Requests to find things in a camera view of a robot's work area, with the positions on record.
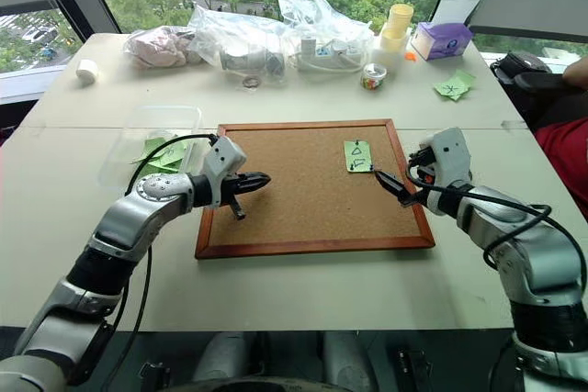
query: plastic container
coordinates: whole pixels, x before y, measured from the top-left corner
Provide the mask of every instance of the plastic container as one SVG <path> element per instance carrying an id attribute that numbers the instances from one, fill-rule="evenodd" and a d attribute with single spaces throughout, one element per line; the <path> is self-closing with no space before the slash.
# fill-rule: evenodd
<path id="1" fill-rule="evenodd" d="M 388 22 L 384 25 L 382 34 L 389 39 L 401 39 L 406 34 L 406 29 L 411 25 L 414 8 L 406 4 L 395 4 L 390 8 Z"/>
<path id="2" fill-rule="evenodd" d="M 369 54 L 369 60 L 372 63 L 382 64 L 388 70 L 388 73 L 395 73 L 404 60 L 404 52 L 411 36 L 412 30 L 407 28 L 404 37 L 400 39 L 391 39 L 385 35 L 384 27 L 379 36 L 374 40 L 374 46 Z"/>
<path id="3" fill-rule="evenodd" d="M 125 189 L 141 157 L 145 140 L 198 133 L 202 113 L 195 106 L 140 106 L 131 114 L 125 127 L 98 172 L 98 183 L 104 187 Z M 195 147 L 203 140 L 187 140 L 187 149 L 179 172 L 195 172 L 198 151 Z"/>

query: paper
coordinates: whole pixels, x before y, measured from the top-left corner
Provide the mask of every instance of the paper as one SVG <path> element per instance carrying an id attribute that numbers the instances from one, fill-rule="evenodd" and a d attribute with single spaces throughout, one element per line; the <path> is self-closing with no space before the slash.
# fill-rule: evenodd
<path id="1" fill-rule="evenodd" d="M 160 170 L 160 173 L 168 172 L 170 174 L 177 174 L 177 172 L 180 170 L 181 163 L 182 160 L 170 162 L 168 164 L 162 164 L 161 159 L 148 162 L 149 165 L 157 167 Z"/>
<path id="2" fill-rule="evenodd" d="M 348 172 L 372 172 L 369 143 L 361 140 L 345 141 L 345 163 Z"/>
<path id="3" fill-rule="evenodd" d="M 145 140 L 141 157 L 132 163 L 143 161 L 152 151 L 164 143 L 165 139 L 161 137 Z M 182 160 L 184 159 L 186 148 L 187 145 L 185 142 L 178 141 L 174 144 L 170 144 L 163 150 L 158 151 L 153 158 L 145 164 L 139 177 L 143 177 L 147 174 L 177 174 Z"/>
<path id="4" fill-rule="evenodd" d="M 185 151 L 186 144 L 183 141 L 175 142 L 163 150 L 163 154 L 159 157 L 159 163 L 161 165 L 167 165 L 172 162 L 182 161 Z"/>
<path id="5" fill-rule="evenodd" d="M 473 75 L 457 69 L 453 76 L 443 82 L 433 84 L 435 90 L 444 96 L 451 98 L 453 101 L 458 101 L 464 95 L 476 80 Z"/>
<path id="6" fill-rule="evenodd" d="M 441 0 L 431 25 L 464 23 L 480 0 Z"/>
<path id="7" fill-rule="evenodd" d="M 151 153 L 152 151 L 154 151 L 155 149 L 157 149 L 159 146 L 161 146 L 164 143 L 165 143 L 165 138 L 162 138 L 162 137 L 148 138 L 143 143 L 143 153 L 141 154 L 141 156 L 139 158 L 137 158 L 132 163 L 143 161 L 145 158 L 147 158 L 147 155 L 149 153 Z M 159 158 L 163 154 L 164 154 L 164 151 L 158 151 L 157 153 L 155 153 L 155 156 L 153 158 Z"/>

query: yellow cup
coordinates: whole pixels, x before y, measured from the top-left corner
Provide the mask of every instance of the yellow cup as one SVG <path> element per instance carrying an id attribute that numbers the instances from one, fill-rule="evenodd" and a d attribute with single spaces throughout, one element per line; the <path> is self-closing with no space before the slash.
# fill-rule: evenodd
<path id="1" fill-rule="evenodd" d="M 414 8 L 406 4 L 395 4 L 390 8 L 388 23 L 384 27 L 390 39 L 401 39 L 406 35 L 406 29 L 411 24 Z"/>

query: green sticky note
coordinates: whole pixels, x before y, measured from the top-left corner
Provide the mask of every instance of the green sticky note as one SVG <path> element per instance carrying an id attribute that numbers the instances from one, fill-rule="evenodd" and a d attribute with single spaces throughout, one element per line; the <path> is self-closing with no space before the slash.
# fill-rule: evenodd
<path id="1" fill-rule="evenodd" d="M 135 161 L 133 161 L 132 164 L 134 164 L 136 162 L 143 161 L 145 158 L 147 158 L 147 155 L 149 155 L 149 153 L 151 153 L 152 151 L 154 151 L 155 149 L 157 149 L 159 146 L 161 146 L 164 143 L 165 143 L 165 138 L 162 138 L 162 137 L 148 138 L 143 143 L 143 153 L 141 154 L 141 156 L 139 158 L 137 158 Z M 155 156 L 153 156 L 153 158 L 159 158 L 163 154 L 164 154 L 163 151 L 158 151 L 157 153 L 155 153 Z"/>
<path id="2" fill-rule="evenodd" d="M 141 169 L 141 172 L 139 173 L 139 178 L 143 178 L 144 176 L 147 176 L 148 174 L 160 174 L 162 173 L 162 170 L 159 167 L 155 167 L 154 165 L 150 165 L 149 163 L 146 163 L 145 166 Z"/>
<path id="3" fill-rule="evenodd" d="M 462 95 L 468 92 L 474 80 L 476 77 L 473 75 L 457 69 L 449 80 L 433 84 L 433 87 L 439 94 L 458 101 Z"/>
<path id="4" fill-rule="evenodd" d="M 157 170 L 161 174 L 177 174 L 177 172 L 180 170 L 181 163 L 182 163 L 182 160 L 172 162 L 169 164 L 161 164 L 161 161 L 159 158 L 157 160 L 153 160 L 153 161 L 148 162 L 149 165 L 157 168 Z"/>
<path id="5" fill-rule="evenodd" d="M 170 144 L 164 149 L 164 153 L 158 158 L 161 165 L 171 164 L 172 162 L 182 161 L 186 151 L 186 144 L 183 141 Z"/>
<path id="6" fill-rule="evenodd" d="M 345 164 L 351 173 L 371 172 L 371 152 L 367 141 L 345 141 Z"/>

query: transparent plastic bag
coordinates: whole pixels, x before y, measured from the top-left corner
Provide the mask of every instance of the transparent plastic bag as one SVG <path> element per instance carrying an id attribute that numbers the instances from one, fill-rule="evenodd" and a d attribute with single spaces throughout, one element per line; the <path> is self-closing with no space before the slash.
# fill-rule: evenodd
<path id="1" fill-rule="evenodd" d="M 189 48 L 211 65 L 270 82 L 283 80 L 282 36 L 287 27 L 282 22 L 197 6 L 188 26 L 195 32 Z"/>
<path id="2" fill-rule="evenodd" d="M 374 33 L 334 10 L 326 0 L 278 0 L 289 32 L 291 64 L 302 71 L 351 73 L 368 60 Z"/>
<path id="3" fill-rule="evenodd" d="M 133 32 L 122 48 L 138 68 L 169 68 L 202 59 L 188 45 L 194 30 L 186 27 L 157 27 Z"/>

